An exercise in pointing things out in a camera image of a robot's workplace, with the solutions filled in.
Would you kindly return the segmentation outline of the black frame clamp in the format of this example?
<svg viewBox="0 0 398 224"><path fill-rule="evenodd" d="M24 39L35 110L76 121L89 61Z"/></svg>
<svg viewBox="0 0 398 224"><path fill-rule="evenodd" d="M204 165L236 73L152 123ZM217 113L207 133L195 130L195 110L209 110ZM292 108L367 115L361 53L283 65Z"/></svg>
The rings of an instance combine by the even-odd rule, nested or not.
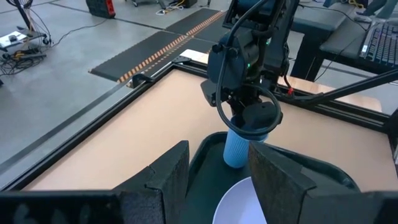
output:
<svg viewBox="0 0 398 224"><path fill-rule="evenodd" d="M129 87L137 88L143 83L152 83L153 81L154 79L152 77L148 77L144 73L137 73L132 76L131 81L129 82Z"/></svg>

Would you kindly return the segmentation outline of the black box with red panel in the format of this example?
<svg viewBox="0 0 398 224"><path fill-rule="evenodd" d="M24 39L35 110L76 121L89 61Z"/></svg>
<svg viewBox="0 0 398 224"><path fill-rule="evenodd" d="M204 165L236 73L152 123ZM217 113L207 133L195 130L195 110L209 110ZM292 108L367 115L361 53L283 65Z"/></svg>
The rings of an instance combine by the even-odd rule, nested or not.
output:
<svg viewBox="0 0 398 224"><path fill-rule="evenodd" d="M116 15L112 0L86 0L86 5L93 16L112 19Z"/></svg>

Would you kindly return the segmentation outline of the dark green plastic tray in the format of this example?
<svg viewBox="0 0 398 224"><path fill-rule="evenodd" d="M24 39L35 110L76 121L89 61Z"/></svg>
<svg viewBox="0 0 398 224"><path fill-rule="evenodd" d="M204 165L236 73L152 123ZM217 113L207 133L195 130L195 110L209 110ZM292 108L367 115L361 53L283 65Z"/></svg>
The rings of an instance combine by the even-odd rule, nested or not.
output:
<svg viewBox="0 0 398 224"><path fill-rule="evenodd" d="M185 205L178 224L213 224L216 208L224 194L234 184L251 175L247 165L235 169L224 162L226 137L226 132L213 133L199 145L190 164ZM272 148L304 167L325 175L334 184L359 191L355 181L337 166L281 147Z"/></svg>

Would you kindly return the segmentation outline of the lilac plastic plate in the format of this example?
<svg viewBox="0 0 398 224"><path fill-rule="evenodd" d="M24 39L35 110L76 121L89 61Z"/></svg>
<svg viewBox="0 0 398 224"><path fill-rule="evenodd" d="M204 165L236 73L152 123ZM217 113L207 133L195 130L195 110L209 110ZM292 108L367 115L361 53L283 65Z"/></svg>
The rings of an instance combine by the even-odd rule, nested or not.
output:
<svg viewBox="0 0 398 224"><path fill-rule="evenodd" d="M226 191L212 224L267 224L251 177L240 180Z"/></svg>

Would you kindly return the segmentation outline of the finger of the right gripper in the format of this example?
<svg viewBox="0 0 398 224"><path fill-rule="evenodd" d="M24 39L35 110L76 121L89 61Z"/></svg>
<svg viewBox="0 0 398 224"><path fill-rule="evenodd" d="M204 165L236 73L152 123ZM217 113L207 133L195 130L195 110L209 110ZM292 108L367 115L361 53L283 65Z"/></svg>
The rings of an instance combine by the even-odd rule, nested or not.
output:
<svg viewBox="0 0 398 224"><path fill-rule="evenodd" d="M231 104L230 107L233 115L231 118L231 122L238 128L242 128L245 124L245 121L243 119L243 111L245 109L245 106L241 104Z"/></svg>
<svg viewBox="0 0 398 224"><path fill-rule="evenodd" d="M268 128L275 120L280 124L283 118L282 112L277 112L276 106L270 101L249 105L243 110L243 129L254 131Z"/></svg>

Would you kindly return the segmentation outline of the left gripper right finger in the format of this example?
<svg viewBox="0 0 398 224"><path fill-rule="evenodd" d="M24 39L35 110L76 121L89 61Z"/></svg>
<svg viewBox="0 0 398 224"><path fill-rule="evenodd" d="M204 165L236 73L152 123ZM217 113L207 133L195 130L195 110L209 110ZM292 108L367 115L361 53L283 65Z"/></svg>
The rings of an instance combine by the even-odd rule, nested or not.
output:
<svg viewBox="0 0 398 224"><path fill-rule="evenodd" d="M332 224L333 197L360 191L339 167L297 152L252 141L248 158L267 224Z"/></svg>

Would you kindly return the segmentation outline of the black keyboard desk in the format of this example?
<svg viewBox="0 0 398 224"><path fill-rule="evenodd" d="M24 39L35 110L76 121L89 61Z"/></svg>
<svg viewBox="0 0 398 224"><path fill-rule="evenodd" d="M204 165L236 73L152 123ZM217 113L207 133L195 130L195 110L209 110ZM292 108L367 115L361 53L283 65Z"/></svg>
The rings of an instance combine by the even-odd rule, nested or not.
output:
<svg viewBox="0 0 398 224"><path fill-rule="evenodd" d="M320 46L321 58L375 74L396 69L365 62L359 58L358 52L371 24L362 25L351 20L345 20Z"/></svg>

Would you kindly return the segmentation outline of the metal equipment cart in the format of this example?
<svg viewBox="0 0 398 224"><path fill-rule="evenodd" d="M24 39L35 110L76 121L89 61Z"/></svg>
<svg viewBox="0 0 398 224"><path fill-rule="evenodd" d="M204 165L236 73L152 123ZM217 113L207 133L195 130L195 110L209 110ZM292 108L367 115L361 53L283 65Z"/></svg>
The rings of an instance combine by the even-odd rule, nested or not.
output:
<svg viewBox="0 0 398 224"><path fill-rule="evenodd" d="M14 6L23 18L26 28L17 26L17 30L8 35L0 37L0 51L4 52L3 59L10 59L11 54L8 53L9 48L21 44L28 44L29 41L42 38L44 45L52 43L49 30L47 32L39 32L34 29L34 20L30 16L31 7L34 0L5 0L8 4Z"/></svg>

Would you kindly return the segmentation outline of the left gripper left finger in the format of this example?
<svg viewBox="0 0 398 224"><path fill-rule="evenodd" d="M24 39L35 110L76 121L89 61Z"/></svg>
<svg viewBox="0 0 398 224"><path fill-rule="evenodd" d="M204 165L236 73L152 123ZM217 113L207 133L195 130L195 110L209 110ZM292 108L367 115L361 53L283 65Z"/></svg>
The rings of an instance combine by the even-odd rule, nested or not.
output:
<svg viewBox="0 0 398 224"><path fill-rule="evenodd" d="M176 224L188 185L189 142L180 141L119 184L114 224Z"/></svg>

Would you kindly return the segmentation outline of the black backlit keyboard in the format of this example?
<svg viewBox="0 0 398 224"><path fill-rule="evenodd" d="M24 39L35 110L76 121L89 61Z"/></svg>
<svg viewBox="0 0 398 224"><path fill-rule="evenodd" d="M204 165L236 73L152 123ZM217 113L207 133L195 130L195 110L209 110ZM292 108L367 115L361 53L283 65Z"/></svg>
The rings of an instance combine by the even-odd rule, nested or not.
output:
<svg viewBox="0 0 398 224"><path fill-rule="evenodd" d="M365 62L398 68L398 25L373 22L362 41L358 56Z"/></svg>

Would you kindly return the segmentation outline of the blue ribbed cup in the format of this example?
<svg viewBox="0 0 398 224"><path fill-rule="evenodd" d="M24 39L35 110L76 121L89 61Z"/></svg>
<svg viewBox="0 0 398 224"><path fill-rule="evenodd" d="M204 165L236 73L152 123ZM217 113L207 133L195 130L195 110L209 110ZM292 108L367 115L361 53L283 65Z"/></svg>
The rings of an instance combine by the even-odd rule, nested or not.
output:
<svg viewBox="0 0 398 224"><path fill-rule="evenodd" d="M235 169L244 167L248 162L249 142L264 142L267 138L268 134L262 136L241 136L232 129L228 129L223 151L224 162Z"/></svg>

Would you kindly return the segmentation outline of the dark grey desk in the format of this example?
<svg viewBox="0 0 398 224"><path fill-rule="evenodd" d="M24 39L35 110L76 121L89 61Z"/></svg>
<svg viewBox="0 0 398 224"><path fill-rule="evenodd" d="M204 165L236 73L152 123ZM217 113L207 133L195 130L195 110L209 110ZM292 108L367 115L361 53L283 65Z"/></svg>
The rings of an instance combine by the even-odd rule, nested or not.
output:
<svg viewBox="0 0 398 224"><path fill-rule="evenodd" d="M355 7L336 2L330 7L314 4L299 6L291 30L304 35L298 50L291 76L314 81L323 63L320 46L345 21Z"/></svg>

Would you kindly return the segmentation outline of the black orange-striped floor mat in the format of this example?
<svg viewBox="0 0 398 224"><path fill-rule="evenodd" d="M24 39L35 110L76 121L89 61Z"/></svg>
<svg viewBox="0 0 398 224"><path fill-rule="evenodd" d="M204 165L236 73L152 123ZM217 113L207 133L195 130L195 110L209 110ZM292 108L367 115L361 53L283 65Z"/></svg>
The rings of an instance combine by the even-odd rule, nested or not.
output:
<svg viewBox="0 0 398 224"><path fill-rule="evenodd" d="M222 27L225 15L223 11L201 9L169 26L166 31L177 34L178 37L163 44L161 49L156 50L136 68L141 68L142 73L148 74L180 55L201 60L210 52L211 46L227 32Z"/></svg>
<svg viewBox="0 0 398 224"><path fill-rule="evenodd" d="M92 68L90 73L123 82L135 73L164 66L185 50L208 53L226 33L222 27L225 15L223 11L200 9Z"/></svg>

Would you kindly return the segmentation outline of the black diagonal strut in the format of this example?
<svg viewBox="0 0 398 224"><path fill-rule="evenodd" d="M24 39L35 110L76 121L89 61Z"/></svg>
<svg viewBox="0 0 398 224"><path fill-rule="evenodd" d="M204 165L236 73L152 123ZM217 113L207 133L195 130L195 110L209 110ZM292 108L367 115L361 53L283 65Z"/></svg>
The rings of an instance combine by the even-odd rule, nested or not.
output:
<svg viewBox="0 0 398 224"><path fill-rule="evenodd" d="M318 93L310 96L298 96L294 100L308 105L317 105L328 101L335 100L344 96L358 93L363 90L374 88L386 83L398 80L398 68L388 72L384 72L376 77L367 78L356 83L346 85L344 87L329 91L327 93Z"/></svg>

